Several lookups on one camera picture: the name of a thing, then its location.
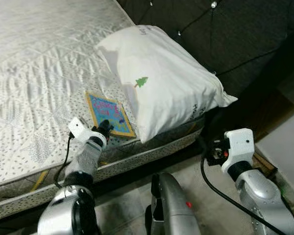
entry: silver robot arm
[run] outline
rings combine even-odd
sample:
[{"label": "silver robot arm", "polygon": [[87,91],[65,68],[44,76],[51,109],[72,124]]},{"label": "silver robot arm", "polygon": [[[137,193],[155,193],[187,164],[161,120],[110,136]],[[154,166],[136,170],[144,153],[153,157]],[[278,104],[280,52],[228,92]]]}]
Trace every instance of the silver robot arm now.
[{"label": "silver robot arm", "polygon": [[196,217],[178,181],[169,173],[154,174],[151,205],[145,213],[147,234],[200,235]]},{"label": "silver robot arm", "polygon": [[92,130],[76,117],[70,122],[72,135],[84,145],[66,168],[62,188],[41,215],[38,235],[100,234],[90,187],[112,128],[107,120]]},{"label": "silver robot arm", "polygon": [[[221,169],[235,181],[242,204],[285,234],[294,235],[294,217],[283,203],[280,190],[259,170],[251,167],[254,154],[252,131],[229,131],[224,134],[224,138],[222,142],[215,143],[216,146],[220,145],[222,154],[227,156]],[[254,218],[252,225],[257,235],[276,234]]]}]

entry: pillowcase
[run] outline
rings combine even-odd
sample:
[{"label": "pillowcase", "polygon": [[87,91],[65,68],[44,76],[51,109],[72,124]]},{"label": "pillowcase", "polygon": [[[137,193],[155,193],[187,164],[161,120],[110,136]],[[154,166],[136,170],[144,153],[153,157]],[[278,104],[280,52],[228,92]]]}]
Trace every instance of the pillowcase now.
[{"label": "pillowcase", "polygon": [[237,98],[163,30],[122,29],[96,49],[129,97],[142,143]]}]

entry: red light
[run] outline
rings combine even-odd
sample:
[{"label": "red light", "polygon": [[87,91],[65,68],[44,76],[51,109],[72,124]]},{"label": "red light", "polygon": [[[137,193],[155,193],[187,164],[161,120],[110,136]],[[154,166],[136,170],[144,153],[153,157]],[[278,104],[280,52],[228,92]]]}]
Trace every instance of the red light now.
[{"label": "red light", "polygon": [[192,204],[190,202],[186,202],[186,206],[188,206],[189,208],[192,208]]}]

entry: tiled floor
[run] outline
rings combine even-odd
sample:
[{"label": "tiled floor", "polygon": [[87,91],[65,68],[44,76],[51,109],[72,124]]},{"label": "tiled floor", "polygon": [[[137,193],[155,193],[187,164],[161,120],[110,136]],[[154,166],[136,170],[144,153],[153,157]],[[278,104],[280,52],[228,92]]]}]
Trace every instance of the tiled floor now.
[{"label": "tiled floor", "polygon": [[[219,166],[206,166],[211,182],[227,195],[239,201],[233,181],[223,175]],[[250,218],[216,195],[204,183],[199,157],[173,165],[172,173],[184,189],[203,235],[253,234]],[[104,235],[144,235],[145,209],[151,203],[151,176],[100,197],[96,201],[98,224]]]}]

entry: mattress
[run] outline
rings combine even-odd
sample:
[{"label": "mattress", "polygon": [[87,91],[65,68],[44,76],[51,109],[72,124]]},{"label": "mattress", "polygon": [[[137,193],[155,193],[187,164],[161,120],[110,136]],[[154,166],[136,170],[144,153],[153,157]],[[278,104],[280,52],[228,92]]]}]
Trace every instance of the mattress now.
[{"label": "mattress", "polygon": [[[0,1],[0,218],[53,197],[68,123],[78,116],[93,125],[86,91],[121,102],[136,130],[118,80],[94,50],[107,35],[131,25],[113,0]],[[96,180],[188,146],[202,126],[198,118],[146,144],[112,137]],[[69,160],[79,148],[71,141]]]}]

